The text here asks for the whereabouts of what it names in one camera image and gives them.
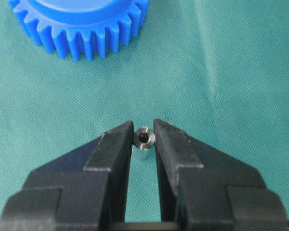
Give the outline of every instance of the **black plastic jaw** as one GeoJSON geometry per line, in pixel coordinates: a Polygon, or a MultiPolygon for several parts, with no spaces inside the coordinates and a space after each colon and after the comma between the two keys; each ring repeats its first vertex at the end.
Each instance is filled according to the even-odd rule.
{"type": "Polygon", "coordinates": [[[161,120],[154,121],[163,221],[187,231],[286,231],[279,197],[259,172],[161,120]]]}
{"type": "Polygon", "coordinates": [[[32,171],[0,231],[94,231],[124,222],[133,123],[32,171]]]}

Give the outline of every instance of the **blue gear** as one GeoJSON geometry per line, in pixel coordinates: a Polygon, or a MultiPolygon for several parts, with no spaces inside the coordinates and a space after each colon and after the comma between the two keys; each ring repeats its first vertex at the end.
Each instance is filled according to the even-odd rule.
{"type": "Polygon", "coordinates": [[[145,21],[149,0],[9,0],[20,25],[47,53],[68,52],[77,61],[84,52],[105,58],[128,46],[145,21]]]}

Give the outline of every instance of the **gear tooth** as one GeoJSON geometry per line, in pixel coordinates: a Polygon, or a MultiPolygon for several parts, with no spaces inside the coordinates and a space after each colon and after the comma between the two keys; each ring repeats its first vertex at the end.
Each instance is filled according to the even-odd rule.
{"type": "Polygon", "coordinates": [[[140,17],[140,27],[144,26],[145,17],[149,7],[149,0],[137,0],[136,6],[141,10],[141,17],[140,17]]]}
{"type": "Polygon", "coordinates": [[[78,61],[81,55],[81,46],[82,40],[79,40],[79,33],[76,33],[74,30],[68,30],[66,32],[67,41],[72,53],[74,61],[78,61]]]}
{"type": "Polygon", "coordinates": [[[140,26],[141,10],[136,5],[132,5],[128,16],[131,19],[131,36],[137,37],[140,26]]]}
{"type": "Polygon", "coordinates": [[[11,8],[14,9],[15,6],[17,6],[19,4],[19,0],[9,0],[9,4],[10,4],[11,8]]]}
{"type": "Polygon", "coordinates": [[[64,59],[69,52],[68,41],[66,32],[59,27],[52,27],[52,38],[54,46],[57,49],[58,55],[61,59],[64,59]]]}
{"type": "Polygon", "coordinates": [[[131,19],[128,15],[124,15],[118,22],[120,28],[120,41],[123,46],[128,46],[131,36],[131,19]]]}
{"type": "Polygon", "coordinates": [[[33,38],[35,45],[42,45],[42,41],[40,40],[39,34],[37,32],[39,20],[35,18],[34,14],[29,12],[24,19],[24,23],[29,31],[30,36],[33,38]]]}
{"type": "Polygon", "coordinates": [[[95,32],[97,52],[102,59],[106,58],[105,30],[99,29],[95,32]]]}
{"type": "Polygon", "coordinates": [[[13,10],[18,23],[20,24],[20,26],[23,28],[25,34],[27,36],[30,36],[30,33],[24,23],[24,19],[26,17],[26,15],[28,14],[28,11],[24,10],[21,6],[21,4],[18,4],[17,6],[15,6],[14,10],[13,10]]]}
{"type": "Polygon", "coordinates": [[[22,12],[22,11],[28,12],[28,10],[26,10],[24,8],[23,3],[22,2],[18,2],[18,4],[15,5],[15,7],[13,8],[13,12],[14,13],[19,13],[19,12],[22,12]]]}
{"type": "Polygon", "coordinates": [[[88,61],[93,59],[92,34],[90,31],[82,31],[83,49],[88,61]]]}
{"type": "Polygon", "coordinates": [[[111,25],[106,29],[109,39],[109,47],[113,53],[119,52],[119,38],[120,38],[120,29],[117,23],[111,25]]]}
{"type": "Polygon", "coordinates": [[[44,21],[39,21],[37,32],[40,40],[43,43],[45,51],[49,54],[55,50],[55,46],[52,39],[52,27],[48,26],[44,21]]]}

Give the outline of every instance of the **teal fabric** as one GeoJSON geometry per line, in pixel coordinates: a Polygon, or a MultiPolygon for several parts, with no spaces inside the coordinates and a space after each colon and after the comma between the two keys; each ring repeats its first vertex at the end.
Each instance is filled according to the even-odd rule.
{"type": "MultiPolygon", "coordinates": [[[[152,0],[119,54],[60,60],[0,0],[0,214],[28,173],[126,120],[170,121],[260,170],[289,217],[289,0],[152,0]]],[[[159,221],[154,155],[127,221],[159,221]]]]}

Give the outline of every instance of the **cylindrical metal part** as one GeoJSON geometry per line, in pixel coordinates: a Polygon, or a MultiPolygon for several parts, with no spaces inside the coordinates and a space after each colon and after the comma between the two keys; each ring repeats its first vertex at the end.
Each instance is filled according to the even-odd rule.
{"type": "Polygon", "coordinates": [[[134,132],[132,154],[139,160],[145,160],[152,152],[155,143],[154,131],[148,127],[141,127],[134,132]]]}

